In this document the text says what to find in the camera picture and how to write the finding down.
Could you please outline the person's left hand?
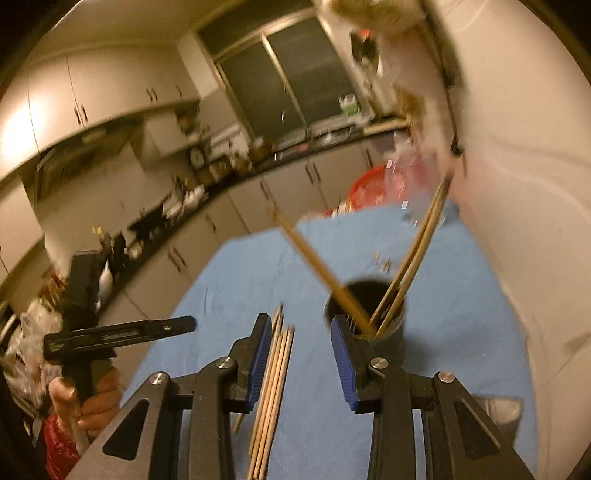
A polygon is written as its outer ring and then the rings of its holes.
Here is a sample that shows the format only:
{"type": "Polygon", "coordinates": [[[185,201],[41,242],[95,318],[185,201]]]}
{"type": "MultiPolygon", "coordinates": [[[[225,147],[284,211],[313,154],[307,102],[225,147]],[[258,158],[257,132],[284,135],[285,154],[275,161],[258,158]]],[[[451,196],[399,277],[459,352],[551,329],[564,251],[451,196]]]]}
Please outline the person's left hand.
{"type": "Polygon", "coordinates": [[[73,440],[72,421],[90,436],[98,436],[119,411],[122,393],[119,371],[112,367],[97,383],[96,392],[83,403],[76,389],[63,377],[49,383],[49,396],[62,434],[73,440]]]}

